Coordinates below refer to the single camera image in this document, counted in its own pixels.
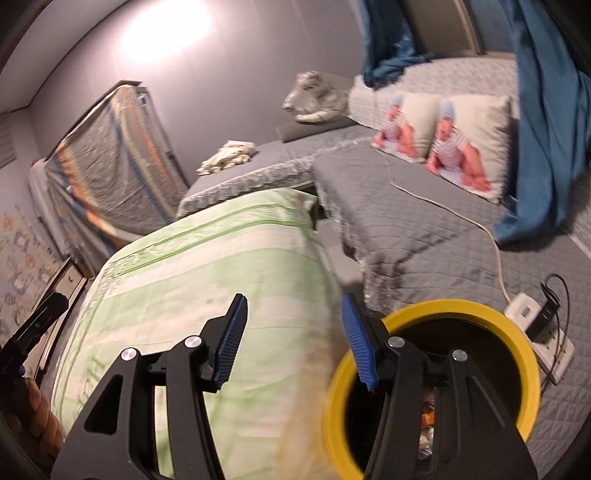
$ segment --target power cord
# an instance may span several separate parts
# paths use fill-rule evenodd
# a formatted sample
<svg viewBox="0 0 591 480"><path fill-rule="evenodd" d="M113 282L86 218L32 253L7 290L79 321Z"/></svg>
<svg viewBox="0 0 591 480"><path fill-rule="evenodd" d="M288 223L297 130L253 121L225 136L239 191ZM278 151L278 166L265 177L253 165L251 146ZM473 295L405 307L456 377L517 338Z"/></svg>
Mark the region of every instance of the power cord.
<svg viewBox="0 0 591 480"><path fill-rule="evenodd" d="M472 225L477 226L478 228L480 228L481 230L484 230L487 233L487 235L491 238L492 245L495 249L496 270L497 270L497 276L499 277L499 285L501 286L501 291L503 292L503 296L505 297L507 304L510 304L511 298L509 296L509 293L507 292L507 289L505 288L505 282L503 280L503 263L501 260L501 250L499 249L499 246L496 244L496 240L495 240L495 237L492 234L492 232L488 228L486 228L484 225L482 225L481 223L478 223L478 222L462 215L461 213L458 213L457 211L455 211L445 205L442 205L441 203L436 202L435 200L431 200L426 197L421 197L420 195L417 195L417 194L405 189L404 187L401 187L400 185L396 185L396 183L394 182L394 178L392 176L392 171L390 169L390 163L388 162L388 160L386 158L386 154L384 152L378 150L377 148L376 148L376 151L385 158L384 162L386 164L386 168L388 169L388 178L390 181L390 185L392 185L393 187L396 187L398 190L400 190L412 197L415 197L418 200L422 200L424 202L430 203L431 205L435 205L436 207L442 208L442 209L456 215L457 217L461 218L462 220L465 220L468 223L471 223Z"/></svg>
<svg viewBox="0 0 591 480"><path fill-rule="evenodd" d="M563 337L562 337L562 343L559 345L558 342L556 342L556 351L554 353L554 360L552 361L552 367L550 368L550 373L552 373L554 371L554 369L556 368L556 364L558 363L559 358L562 356L562 354L564 352L564 343L566 342L566 339L568 338L567 335L569 333L569 323L570 323L570 293L569 293L569 287L566 284L566 280L562 276L560 276L560 275L558 275L556 273L551 273L542 282L542 289L546 288L554 296L557 297L556 293L554 292L554 290L552 290L548 286L548 281L551 278L557 278L558 280L560 280L562 282L562 285L564 285L564 290L566 292L566 325L564 326L564 333L563 333ZM558 317L558 312L556 312L556 323L558 324L558 339L560 340L560 318ZM542 395L544 395L544 393L546 392L546 389L548 388L548 385L550 385L550 375L546 375L546 378L544 380L544 385L542 387Z"/></svg>

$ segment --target window blind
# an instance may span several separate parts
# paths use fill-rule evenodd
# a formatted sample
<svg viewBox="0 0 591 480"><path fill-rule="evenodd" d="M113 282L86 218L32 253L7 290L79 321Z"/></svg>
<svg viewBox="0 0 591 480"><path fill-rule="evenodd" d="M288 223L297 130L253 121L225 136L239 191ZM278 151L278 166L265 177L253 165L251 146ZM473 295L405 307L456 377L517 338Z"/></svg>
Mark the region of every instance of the window blind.
<svg viewBox="0 0 591 480"><path fill-rule="evenodd" d="M17 159L8 128L8 113L0 113L0 168Z"/></svg>

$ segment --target white power strip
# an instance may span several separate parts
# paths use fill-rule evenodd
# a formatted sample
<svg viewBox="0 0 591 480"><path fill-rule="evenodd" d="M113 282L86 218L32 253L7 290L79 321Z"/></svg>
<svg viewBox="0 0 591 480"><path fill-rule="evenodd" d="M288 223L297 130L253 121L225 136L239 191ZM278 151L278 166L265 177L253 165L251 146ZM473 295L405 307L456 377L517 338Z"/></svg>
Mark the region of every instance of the white power strip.
<svg viewBox="0 0 591 480"><path fill-rule="evenodd" d="M511 303L505 309L505 316L513 321L525 334L525 331L535 320L541 309L540 305L534 299L528 297L525 293L520 293L511 300ZM562 351L558 352L558 361L556 362L554 371L550 372L554 363L556 347L557 345L562 345L563 339L564 332L555 325L549 325L547 331L542 332L535 342L532 342L528 338L531 348L538 358L540 367L542 367L542 370L544 370L554 385L557 385L563 377L574 355L574 345L566 338Z"/></svg>

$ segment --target black cable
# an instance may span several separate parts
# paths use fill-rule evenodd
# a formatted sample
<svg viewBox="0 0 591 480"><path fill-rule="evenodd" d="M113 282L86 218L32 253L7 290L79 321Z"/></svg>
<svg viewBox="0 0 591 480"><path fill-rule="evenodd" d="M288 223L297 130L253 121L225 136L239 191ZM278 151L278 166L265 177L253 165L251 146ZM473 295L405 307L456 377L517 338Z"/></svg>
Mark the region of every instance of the black cable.
<svg viewBox="0 0 591 480"><path fill-rule="evenodd" d="M550 373L552 374L554 372L554 368L556 368L556 363L558 363L559 357L562 356L562 354L563 354L564 343L566 342L567 334L569 332L569 323L570 323L570 293L569 293L569 287L566 284L566 280L562 276L560 276L560 275L558 275L556 273L551 273L550 275L548 275L545 278L545 280L543 282L544 287L546 287L548 290L550 290L552 293L554 293L554 291L548 286L548 281L551 278L557 278L558 280L560 280L562 282L562 285L564 285L564 290L566 292L566 325L564 326L562 343L560 345L558 345L558 342L560 340L560 318L558 317L558 312L556 312L556 322L558 324L558 333L557 333L558 334L558 340L556 341L556 352L554 354L554 361L552 362L552 367L550 368ZM545 383L544 383L544 386L542 388L542 395L544 395L546 389L548 388L548 385L550 384L550 374L546 375L546 379L545 379L544 382Z"/></svg>

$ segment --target knit hat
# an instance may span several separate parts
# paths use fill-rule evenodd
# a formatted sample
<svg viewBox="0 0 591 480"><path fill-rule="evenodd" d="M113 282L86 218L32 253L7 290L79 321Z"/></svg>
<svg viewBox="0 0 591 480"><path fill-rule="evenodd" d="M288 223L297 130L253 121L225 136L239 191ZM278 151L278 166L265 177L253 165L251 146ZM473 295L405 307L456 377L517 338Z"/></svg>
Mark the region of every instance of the knit hat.
<svg viewBox="0 0 591 480"><path fill-rule="evenodd" d="M450 118L452 122L456 119L456 107L451 100L446 100L441 104L439 119Z"/></svg>
<svg viewBox="0 0 591 480"><path fill-rule="evenodd" d="M397 93L396 95L394 95L394 97L392 98L392 101L390 101L390 106L402 106L402 93Z"/></svg>

